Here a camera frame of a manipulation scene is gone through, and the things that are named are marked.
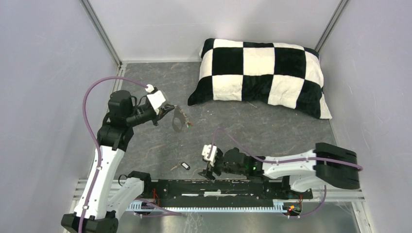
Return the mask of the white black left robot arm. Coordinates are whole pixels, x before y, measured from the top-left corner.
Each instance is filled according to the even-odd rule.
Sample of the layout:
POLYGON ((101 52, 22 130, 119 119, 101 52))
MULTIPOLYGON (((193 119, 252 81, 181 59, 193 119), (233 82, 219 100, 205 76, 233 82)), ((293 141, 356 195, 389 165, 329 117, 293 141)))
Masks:
POLYGON ((133 128, 146 122, 155 126, 174 109, 166 95, 157 89, 144 96, 140 105, 129 91, 113 92, 102 126, 95 135, 97 144, 93 168, 83 194, 72 214, 62 217, 61 225, 70 233, 115 233, 119 220, 135 198, 151 195, 149 173, 132 171, 112 197, 109 192, 115 172, 134 135, 133 128))

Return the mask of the aluminium frame post left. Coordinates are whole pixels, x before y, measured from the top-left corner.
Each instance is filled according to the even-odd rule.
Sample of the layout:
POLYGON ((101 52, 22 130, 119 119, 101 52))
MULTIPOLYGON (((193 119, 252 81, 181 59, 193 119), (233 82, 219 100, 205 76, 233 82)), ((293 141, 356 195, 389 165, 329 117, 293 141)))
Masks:
POLYGON ((112 42, 109 39, 108 34, 106 33, 101 21, 99 20, 99 17, 97 16, 91 2, 89 0, 80 0, 81 5, 83 6, 86 14, 88 15, 91 23, 93 24, 97 34, 101 38, 103 44, 105 45, 106 49, 108 50, 111 58, 115 62, 115 64, 118 67, 121 67, 122 61, 116 52, 112 42))

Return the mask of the aluminium frame post right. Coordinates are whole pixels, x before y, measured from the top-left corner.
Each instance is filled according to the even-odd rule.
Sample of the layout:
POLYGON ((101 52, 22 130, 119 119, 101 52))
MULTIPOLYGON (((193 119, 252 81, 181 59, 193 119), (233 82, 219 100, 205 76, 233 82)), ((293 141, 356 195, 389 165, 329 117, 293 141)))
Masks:
POLYGON ((315 50, 320 53, 323 46, 326 44, 329 36, 331 35, 335 25, 338 23, 341 15, 343 14, 344 10, 346 9, 347 5, 349 4, 350 0, 340 0, 336 9, 334 10, 329 22, 327 23, 320 39, 318 40, 315 50))

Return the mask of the black mounting base rail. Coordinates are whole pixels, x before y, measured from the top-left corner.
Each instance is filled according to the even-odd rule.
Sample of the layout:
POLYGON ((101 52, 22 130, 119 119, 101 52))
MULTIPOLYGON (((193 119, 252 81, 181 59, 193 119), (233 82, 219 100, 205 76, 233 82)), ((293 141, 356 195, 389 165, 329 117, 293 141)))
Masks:
POLYGON ((246 179, 157 180, 139 196, 156 199, 166 207, 270 207, 274 200, 310 200, 312 191, 292 191, 285 182, 246 179))

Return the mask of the black and white checkered pillow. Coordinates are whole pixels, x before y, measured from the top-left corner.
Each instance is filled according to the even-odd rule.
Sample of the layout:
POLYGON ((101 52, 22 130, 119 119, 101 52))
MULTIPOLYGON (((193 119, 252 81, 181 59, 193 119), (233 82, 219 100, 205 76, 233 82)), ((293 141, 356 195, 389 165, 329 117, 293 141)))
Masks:
POLYGON ((319 53, 311 48, 209 38, 199 55, 199 81, 189 106, 211 100, 260 101, 332 119, 319 53))

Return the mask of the black key tag white label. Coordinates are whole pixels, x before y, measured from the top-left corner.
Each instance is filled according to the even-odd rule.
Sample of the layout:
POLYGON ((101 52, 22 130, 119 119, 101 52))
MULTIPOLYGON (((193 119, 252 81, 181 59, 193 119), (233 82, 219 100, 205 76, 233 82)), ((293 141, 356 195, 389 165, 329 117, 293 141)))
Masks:
POLYGON ((190 166, 185 163, 185 162, 181 162, 180 165, 185 169, 185 170, 190 170, 190 166))

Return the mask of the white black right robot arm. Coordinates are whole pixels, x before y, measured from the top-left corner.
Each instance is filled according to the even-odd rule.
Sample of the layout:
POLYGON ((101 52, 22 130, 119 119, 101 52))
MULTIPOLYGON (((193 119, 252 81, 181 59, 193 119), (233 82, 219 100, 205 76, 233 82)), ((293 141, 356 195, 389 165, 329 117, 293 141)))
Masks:
POLYGON ((207 166, 199 175, 212 182, 222 173, 242 175, 256 182, 282 178, 280 190, 287 198, 327 184, 347 190, 360 188, 362 168, 356 153, 328 143, 317 143, 312 150, 282 157, 246 155, 238 148, 223 153, 216 146, 205 145, 202 157, 207 166))

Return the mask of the aluminium frame post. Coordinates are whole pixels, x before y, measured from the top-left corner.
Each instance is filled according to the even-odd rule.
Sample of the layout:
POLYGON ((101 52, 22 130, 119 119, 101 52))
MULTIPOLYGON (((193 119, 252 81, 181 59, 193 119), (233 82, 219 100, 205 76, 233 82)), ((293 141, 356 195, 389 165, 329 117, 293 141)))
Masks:
POLYGON ((83 6, 86 14, 88 15, 91 23, 93 24, 97 34, 101 38, 103 44, 105 45, 106 49, 108 50, 111 58, 115 62, 115 64, 118 67, 121 67, 122 61, 116 52, 112 42, 109 39, 108 34, 106 33, 101 21, 99 20, 99 17, 97 16, 91 2, 89 0, 80 0, 81 5, 83 6))
POLYGON ((338 23, 341 15, 343 14, 344 10, 346 9, 347 5, 349 4, 350 0, 340 0, 336 9, 334 10, 329 22, 327 23, 320 39, 318 40, 315 50, 320 53, 323 46, 326 44, 329 36, 331 35, 335 25, 338 23))

